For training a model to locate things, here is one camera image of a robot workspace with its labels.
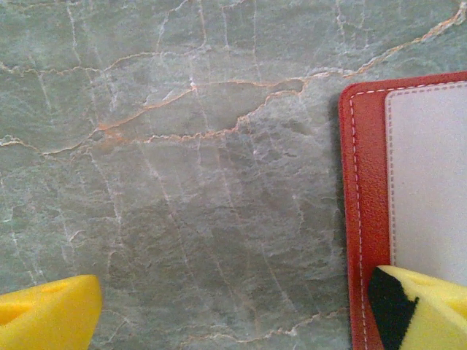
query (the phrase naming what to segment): foam sponge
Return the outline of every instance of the foam sponge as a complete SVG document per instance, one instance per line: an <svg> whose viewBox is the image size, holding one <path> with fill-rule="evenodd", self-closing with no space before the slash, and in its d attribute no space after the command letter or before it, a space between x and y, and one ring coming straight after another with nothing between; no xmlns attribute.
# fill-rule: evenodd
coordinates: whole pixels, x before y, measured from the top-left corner
<svg viewBox="0 0 467 350"><path fill-rule="evenodd" d="M385 350L467 349L467 287L379 266L368 298Z"/></svg>
<svg viewBox="0 0 467 350"><path fill-rule="evenodd" d="M101 304L91 275L0 295L0 349L86 350Z"/></svg>

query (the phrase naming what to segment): green marble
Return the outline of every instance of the green marble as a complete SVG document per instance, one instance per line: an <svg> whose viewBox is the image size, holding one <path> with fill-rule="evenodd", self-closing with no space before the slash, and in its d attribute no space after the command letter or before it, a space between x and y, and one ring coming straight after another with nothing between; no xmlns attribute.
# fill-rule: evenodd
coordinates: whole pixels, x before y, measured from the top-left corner
<svg viewBox="0 0 467 350"><path fill-rule="evenodd" d="M90 348L349 349L337 98L467 69L466 3L0 1L0 292Z"/></svg>

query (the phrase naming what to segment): leather texture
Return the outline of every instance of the leather texture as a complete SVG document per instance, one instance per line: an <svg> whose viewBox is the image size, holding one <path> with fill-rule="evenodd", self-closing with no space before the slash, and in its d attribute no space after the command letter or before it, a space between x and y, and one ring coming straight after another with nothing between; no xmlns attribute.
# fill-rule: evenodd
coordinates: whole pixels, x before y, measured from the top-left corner
<svg viewBox="0 0 467 350"><path fill-rule="evenodd" d="M391 265L467 285L467 82L386 97Z"/></svg>
<svg viewBox="0 0 467 350"><path fill-rule="evenodd" d="M382 348L366 290L371 272L390 264L385 99L394 90L467 80L467 71L348 86L339 99L354 350Z"/></svg>

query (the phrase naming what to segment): red leather cover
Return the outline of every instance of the red leather cover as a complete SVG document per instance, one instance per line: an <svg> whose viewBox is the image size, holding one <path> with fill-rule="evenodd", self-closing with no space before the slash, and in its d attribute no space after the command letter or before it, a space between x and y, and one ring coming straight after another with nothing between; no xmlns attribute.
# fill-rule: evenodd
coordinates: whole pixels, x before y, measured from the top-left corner
<svg viewBox="0 0 467 350"><path fill-rule="evenodd" d="M371 272L390 264L385 97L398 88L467 80L467 71L362 82L339 99L350 321L354 350L383 349L366 290Z"/></svg>

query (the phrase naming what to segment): stitched seam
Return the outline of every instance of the stitched seam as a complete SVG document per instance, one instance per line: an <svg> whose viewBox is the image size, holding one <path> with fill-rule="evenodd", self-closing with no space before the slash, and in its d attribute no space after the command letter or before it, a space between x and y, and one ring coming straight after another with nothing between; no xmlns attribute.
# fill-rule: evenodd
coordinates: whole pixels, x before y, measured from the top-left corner
<svg viewBox="0 0 467 350"><path fill-rule="evenodd" d="M387 156L389 160L388 170L390 172L389 175L389 201L390 201L390 240L391 240L391 265L396 265L396 246L395 246L395 233L396 233L396 226L395 226L395 201L394 201L394 164L393 164L393 113L392 113L392 99L396 96L400 95L408 95L412 93L430 93L433 91L440 91L440 90L451 90L455 88L465 88L467 86L466 81L458 81L458 82L443 82L437 85L426 85L426 86L418 86L416 90L411 91L401 91L399 93L394 93L389 95L386 100L387 104Z"/></svg>
<svg viewBox="0 0 467 350"><path fill-rule="evenodd" d="M447 84L452 84L456 83L458 85L452 86L452 87L442 87L438 88L438 86L441 85L447 85ZM356 123L355 123L355 111L354 111L354 103L353 103L353 98L359 95L364 95L366 93L381 93L381 92L387 92L387 91L394 91L394 90L408 90L408 89L414 89L414 88L427 88L423 90L416 90L415 92L429 92L432 90L446 90L448 88L461 88L464 84L467 83L467 80L461 80L457 82L442 82L439 84L421 84L421 85L415 85L415 86L408 86L408 87L391 87L388 89L378 89L378 90L367 90L367 91L361 91L359 93L356 93L352 96L350 96L349 99L349 104L350 104L350 115L351 115L351 121L352 121L352 145L353 145L353 165L354 165L354 171L355 171L355 190L357 193L357 218L358 218L358 254L359 254L359 261L358 261L358 268L360 272L360 303L361 303L361 311L362 311L362 323L363 323L363 340L365 343L365 350L368 350L368 336L367 336L367 330L366 330L366 313L365 313L365 304L364 304L364 297L363 297L363 250L362 250L362 215L361 215L361 202L360 202L360 186L358 184L358 159L357 159L357 142L356 142L356 134L357 134L357 128L356 128ZM407 93L414 93L414 91L404 91L401 93L398 93L396 95L401 95L401 94L407 94ZM390 169L392 170L392 158L390 160ZM390 196L390 201L391 201L391 224L393 223L393 218L395 217L395 212L393 211L393 196ZM395 227L394 230L392 231L393 234L391 235L393 237L393 242L392 245L395 244Z"/></svg>

